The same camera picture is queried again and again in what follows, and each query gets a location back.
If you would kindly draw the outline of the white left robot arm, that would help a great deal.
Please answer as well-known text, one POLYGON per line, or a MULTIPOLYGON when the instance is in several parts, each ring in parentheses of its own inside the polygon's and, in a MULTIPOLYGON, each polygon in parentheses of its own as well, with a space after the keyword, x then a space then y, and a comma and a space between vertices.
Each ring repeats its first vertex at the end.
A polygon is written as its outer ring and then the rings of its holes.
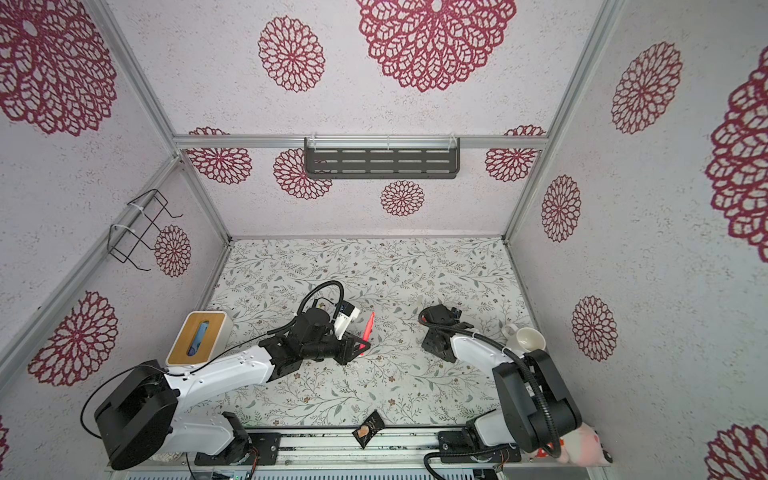
POLYGON ((306 360, 346 365, 369 350, 351 333, 300 344, 275 335, 236 354, 200 366, 164 370, 155 360, 133 367, 94 412, 112 469, 133 468, 157 454, 195 453, 206 465, 230 465, 253 449, 236 414, 212 416, 189 408, 248 385, 265 385, 296 372, 306 360))

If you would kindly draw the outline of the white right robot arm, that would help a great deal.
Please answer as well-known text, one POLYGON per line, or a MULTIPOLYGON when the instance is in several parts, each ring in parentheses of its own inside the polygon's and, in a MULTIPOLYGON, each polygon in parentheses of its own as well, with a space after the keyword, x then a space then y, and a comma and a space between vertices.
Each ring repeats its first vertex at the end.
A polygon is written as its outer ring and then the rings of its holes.
POLYGON ((499 407, 468 421, 467 443, 477 451, 511 444, 561 457, 561 438, 577 430, 582 417, 550 355, 541 349, 517 354, 460 317, 460 310, 438 304, 424 308, 418 323, 427 328, 423 350, 494 381, 499 407))

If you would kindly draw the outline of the pink highlighter pen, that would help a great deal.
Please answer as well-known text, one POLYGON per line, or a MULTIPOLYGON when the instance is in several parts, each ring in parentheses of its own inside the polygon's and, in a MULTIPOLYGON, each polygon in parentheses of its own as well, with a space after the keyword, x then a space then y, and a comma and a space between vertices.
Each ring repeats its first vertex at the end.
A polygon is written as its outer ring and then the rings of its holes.
POLYGON ((366 327, 362 336, 363 344, 361 344, 360 348, 358 349, 358 353, 360 355, 363 355, 365 351, 370 347, 370 337, 374 327, 375 316, 376 314, 372 312, 368 322, 366 323, 366 327))

